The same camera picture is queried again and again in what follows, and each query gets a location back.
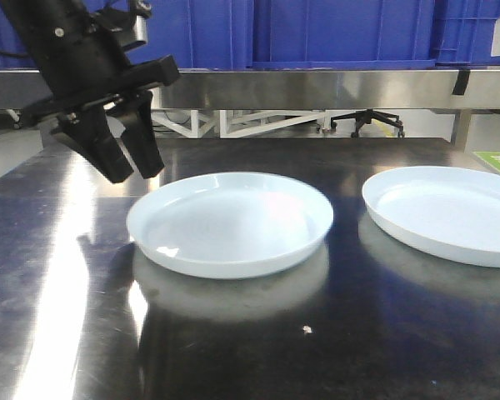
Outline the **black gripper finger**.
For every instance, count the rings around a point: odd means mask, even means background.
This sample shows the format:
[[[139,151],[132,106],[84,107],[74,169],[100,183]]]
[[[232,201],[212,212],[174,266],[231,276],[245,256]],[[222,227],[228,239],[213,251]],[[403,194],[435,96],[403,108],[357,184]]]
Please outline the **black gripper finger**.
[[[153,178],[164,168],[153,132],[152,99],[149,90],[129,92],[108,111],[124,126],[122,142],[143,178]]]
[[[52,135],[89,161],[111,183],[122,183],[133,173],[110,132],[103,108],[58,114]]]

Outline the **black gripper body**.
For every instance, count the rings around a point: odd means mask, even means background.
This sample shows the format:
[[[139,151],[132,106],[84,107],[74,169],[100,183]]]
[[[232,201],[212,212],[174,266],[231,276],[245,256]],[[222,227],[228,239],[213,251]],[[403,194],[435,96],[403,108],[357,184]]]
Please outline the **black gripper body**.
[[[58,113],[101,105],[117,95],[169,86],[179,79],[173,56],[132,64],[115,37],[96,25],[65,32],[61,37],[34,28],[21,39],[52,93],[22,110],[25,126]]]

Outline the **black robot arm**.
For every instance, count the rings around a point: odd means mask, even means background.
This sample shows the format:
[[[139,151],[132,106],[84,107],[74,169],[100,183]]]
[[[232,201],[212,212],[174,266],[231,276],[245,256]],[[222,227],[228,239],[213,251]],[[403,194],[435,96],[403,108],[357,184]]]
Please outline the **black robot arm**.
[[[133,171],[158,175],[164,164],[151,90],[179,79],[173,56],[131,63],[118,27],[81,1],[1,1],[0,7],[52,93],[25,107],[23,122],[55,118],[52,136],[111,183]]]

